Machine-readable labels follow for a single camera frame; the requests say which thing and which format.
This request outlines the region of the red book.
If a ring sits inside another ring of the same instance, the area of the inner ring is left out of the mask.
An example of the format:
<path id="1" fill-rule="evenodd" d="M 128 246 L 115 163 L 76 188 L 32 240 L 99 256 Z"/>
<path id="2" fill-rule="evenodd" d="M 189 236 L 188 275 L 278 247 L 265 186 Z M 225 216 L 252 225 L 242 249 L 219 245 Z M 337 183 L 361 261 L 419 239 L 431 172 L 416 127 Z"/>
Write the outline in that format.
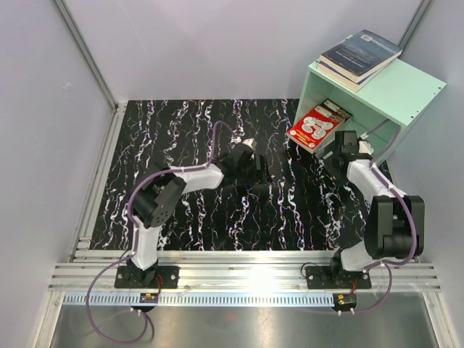
<path id="1" fill-rule="evenodd" d="M 286 132 L 286 137 L 311 154 L 333 141 L 345 117 L 322 104 L 311 109 Z"/>

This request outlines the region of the black paperback book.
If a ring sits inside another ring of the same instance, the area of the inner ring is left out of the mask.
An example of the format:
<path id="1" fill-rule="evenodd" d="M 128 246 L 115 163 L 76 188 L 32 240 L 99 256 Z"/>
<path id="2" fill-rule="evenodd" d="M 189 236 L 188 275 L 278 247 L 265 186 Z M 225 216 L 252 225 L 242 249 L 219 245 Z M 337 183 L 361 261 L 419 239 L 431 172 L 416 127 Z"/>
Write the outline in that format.
<path id="1" fill-rule="evenodd" d="M 340 107 L 337 103 L 334 103 L 330 99 L 326 99 L 323 101 L 322 105 L 326 108 L 335 112 L 336 114 L 343 117 L 345 120 L 349 120 L 352 117 L 352 113 L 348 112 L 344 108 Z"/>

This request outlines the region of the blue orange paperback book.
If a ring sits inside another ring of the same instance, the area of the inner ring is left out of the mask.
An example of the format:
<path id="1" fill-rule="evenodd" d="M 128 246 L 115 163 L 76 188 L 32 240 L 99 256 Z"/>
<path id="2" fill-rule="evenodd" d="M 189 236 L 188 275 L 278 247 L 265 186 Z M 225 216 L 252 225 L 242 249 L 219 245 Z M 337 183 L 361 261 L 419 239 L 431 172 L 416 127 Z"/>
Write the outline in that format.
<path id="1" fill-rule="evenodd" d="M 345 77 L 341 73 L 335 71 L 333 68 L 329 67 L 327 64 L 323 62 L 318 62 L 317 70 L 353 92 L 358 92 L 359 90 L 361 90 L 366 84 L 368 84 L 381 72 L 380 70 L 377 70 L 376 72 L 370 74 L 368 77 L 356 83 L 350 80 L 349 78 Z"/>

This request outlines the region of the dark blue hardcover book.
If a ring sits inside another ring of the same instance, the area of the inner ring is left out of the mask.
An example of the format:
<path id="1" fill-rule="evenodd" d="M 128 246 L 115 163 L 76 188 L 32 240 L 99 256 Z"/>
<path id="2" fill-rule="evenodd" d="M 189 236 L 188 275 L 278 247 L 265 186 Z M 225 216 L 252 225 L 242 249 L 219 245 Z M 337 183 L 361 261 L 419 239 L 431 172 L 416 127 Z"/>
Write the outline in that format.
<path id="1" fill-rule="evenodd" d="M 369 30 L 362 30 L 322 53 L 319 63 L 359 83 L 401 53 L 402 49 L 395 43 Z"/>

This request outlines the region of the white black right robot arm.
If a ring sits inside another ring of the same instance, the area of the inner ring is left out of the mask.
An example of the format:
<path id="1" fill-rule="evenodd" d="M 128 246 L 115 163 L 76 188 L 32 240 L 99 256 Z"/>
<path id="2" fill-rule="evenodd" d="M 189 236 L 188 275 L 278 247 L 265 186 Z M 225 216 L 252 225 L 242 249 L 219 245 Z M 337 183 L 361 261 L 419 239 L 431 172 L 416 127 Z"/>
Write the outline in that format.
<path id="1" fill-rule="evenodd" d="M 370 202 L 363 240 L 336 251 L 323 280 L 337 288 L 369 279 L 379 265 L 404 265 L 422 255 L 425 246 L 426 205 L 396 187 L 379 169 L 370 145 L 354 130 L 335 132 L 324 162 L 328 172 L 348 181 Z"/>

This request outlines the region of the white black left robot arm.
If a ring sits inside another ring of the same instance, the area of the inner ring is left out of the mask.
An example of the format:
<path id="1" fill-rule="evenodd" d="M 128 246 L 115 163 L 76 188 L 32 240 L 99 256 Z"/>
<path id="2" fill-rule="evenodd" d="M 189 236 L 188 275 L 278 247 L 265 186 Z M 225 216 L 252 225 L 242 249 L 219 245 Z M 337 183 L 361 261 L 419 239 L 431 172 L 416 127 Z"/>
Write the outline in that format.
<path id="1" fill-rule="evenodd" d="M 254 149 L 254 139 L 249 138 L 230 152 L 209 159 L 202 165 L 155 165 L 138 181 L 128 201 L 133 242 L 127 261 L 130 278 L 137 286 L 147 288 L 155 282 L 160 231 L 184 195 L 228 186 L 257 186 L 272 182 L 268 159 Z"/>

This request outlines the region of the mint green open cabinet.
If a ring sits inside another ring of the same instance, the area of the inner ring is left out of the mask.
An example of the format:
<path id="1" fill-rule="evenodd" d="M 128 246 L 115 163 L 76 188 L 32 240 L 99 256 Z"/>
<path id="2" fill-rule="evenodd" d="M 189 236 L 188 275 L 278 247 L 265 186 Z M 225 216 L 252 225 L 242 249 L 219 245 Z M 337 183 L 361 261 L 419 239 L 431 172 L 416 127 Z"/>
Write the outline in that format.
<path id="1" fill-rule="evenodd" d="M 371 131 L 376 164 L 382 164 L 416 124 L 446 83 L 400 59 L 385 67 L 358 92 L 350 91 L 317 70 L 308 68 L 294 121 L 297 122 L 325 99 L 352 113 L 340 128 L 358 135 Z"/>

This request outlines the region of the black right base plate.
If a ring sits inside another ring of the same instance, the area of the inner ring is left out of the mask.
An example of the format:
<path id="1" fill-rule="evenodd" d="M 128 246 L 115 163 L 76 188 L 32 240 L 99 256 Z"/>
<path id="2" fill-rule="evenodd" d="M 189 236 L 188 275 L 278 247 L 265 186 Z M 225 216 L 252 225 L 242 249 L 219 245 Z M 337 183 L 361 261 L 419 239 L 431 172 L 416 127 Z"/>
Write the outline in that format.
<path id="1" fill-rule="evenodd" d="M 371 289 L 370 276 L 363 272 L 335 271 L 329 266 L 308 265 L 304 268 L 308 289 Z"/>

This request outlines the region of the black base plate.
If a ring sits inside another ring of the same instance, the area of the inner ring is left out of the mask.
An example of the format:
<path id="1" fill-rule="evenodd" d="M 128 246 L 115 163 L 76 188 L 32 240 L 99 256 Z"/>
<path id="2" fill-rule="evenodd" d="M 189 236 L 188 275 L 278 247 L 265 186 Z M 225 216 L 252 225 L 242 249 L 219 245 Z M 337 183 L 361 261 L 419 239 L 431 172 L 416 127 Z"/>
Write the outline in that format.
<path id="1" fill-rule="evenodd" d="M 162 265 L 139 270 L 129 266 L 117 269 L 114 287 L 116 289 L 176 289 L 180 268 Z"/>
<path id="2" fill-rule="evenodd" d="M 371 289 L 370 276 L 363 272 L 335 271 L 329 266 L 308 265 L 304 268 L 308 289 Z"/>

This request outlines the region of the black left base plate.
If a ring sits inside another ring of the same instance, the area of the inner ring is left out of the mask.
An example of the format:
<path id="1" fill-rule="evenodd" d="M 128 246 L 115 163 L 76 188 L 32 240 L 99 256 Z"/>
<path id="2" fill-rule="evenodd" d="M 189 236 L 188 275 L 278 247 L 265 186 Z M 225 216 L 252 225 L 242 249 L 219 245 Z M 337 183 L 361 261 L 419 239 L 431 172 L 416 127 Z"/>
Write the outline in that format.
<path id="1" fill-rule="evenodd" d="M 180 268 L 162 265 L 139 270 L 129 266 L 117 269 L 114 287 L 116 289 L 176 289 Z"/>

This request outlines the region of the aluminium rail frame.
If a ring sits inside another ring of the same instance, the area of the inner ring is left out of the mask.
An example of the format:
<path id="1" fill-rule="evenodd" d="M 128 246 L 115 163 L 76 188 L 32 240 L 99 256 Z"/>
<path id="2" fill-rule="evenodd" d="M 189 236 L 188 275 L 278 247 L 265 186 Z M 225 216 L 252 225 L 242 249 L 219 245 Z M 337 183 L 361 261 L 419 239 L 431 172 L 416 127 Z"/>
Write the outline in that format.
<path id="1" fill-rule="evenodd" d="M 79 249 L 69 262 L 56 264 L 50 291 L 83 291 L 93 279 L 97 291 L 113 289 L 121 251 Z M 306 262 L 326 265 L 331 251 L 160 251 L 161 265 L 179 267 L 179 291 L 277 293 L 307 288 L 300 268 Z"/>

